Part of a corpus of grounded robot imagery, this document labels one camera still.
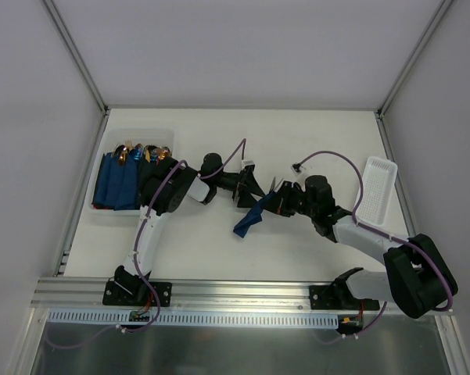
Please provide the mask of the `blue paper napkin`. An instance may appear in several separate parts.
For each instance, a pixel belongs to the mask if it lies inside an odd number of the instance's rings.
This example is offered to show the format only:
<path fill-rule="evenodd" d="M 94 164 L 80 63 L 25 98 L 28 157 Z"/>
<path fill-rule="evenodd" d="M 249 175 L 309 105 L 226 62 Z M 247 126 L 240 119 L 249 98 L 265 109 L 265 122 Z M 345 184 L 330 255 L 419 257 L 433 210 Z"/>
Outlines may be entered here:
<path fill-rule="evenodd" d="M 275 195 L 276 193 L 273 191 L 257 201 L 248 213 L 234 226 L 232 232 L 238 237 L 244 238 L 251 226 L 263 220 L 262 213 L 264 211 L 264 204 L 269 202 Z"/>

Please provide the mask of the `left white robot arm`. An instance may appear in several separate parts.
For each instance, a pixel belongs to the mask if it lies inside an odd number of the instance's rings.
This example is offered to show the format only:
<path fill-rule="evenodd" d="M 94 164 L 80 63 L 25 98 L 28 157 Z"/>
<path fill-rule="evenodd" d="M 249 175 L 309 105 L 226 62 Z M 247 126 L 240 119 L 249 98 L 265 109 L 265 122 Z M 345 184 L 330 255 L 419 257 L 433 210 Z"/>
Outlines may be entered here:
<path fill-rule="evenodd" d="M 264 191 L 253 171 L 255 164 L 243 161 L 237 173 L 226 172 L 222 158 L 208 153 L 200 170 L 172 157 L 144 167 L 138 180 L 140 217 L 132 249 L 105 286 L 104 305 L 139 305 L 153 300 L 149 282 L 160 235 L 171 214 L 185 197 L 206 205 L 217 190 L 231 192 L 231 198 L 241 209 L 252 208 Z"/>

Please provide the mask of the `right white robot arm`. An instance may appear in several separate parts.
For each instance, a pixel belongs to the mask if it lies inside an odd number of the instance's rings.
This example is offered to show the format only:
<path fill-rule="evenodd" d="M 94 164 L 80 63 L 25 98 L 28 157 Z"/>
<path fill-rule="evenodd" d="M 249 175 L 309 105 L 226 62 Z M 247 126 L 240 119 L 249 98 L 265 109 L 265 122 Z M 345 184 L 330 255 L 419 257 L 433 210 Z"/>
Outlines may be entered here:
<path fill-rule="evenodd" d="M 325 177 L 311 176 L 304 184 L 285 181 L 263 207 L 279 216 L 306 216 L 323 238 L 385 267 L 382 272 L 356 268 L 337 277 L 341 285 L 334 298 L 340 307 L 352 309 L 361 299 L 392 302 L 413 319 L 452 307 L 458 285 L 431 237 L 401 238 L 355 220 L 352 212 L 336 204 Z"/>

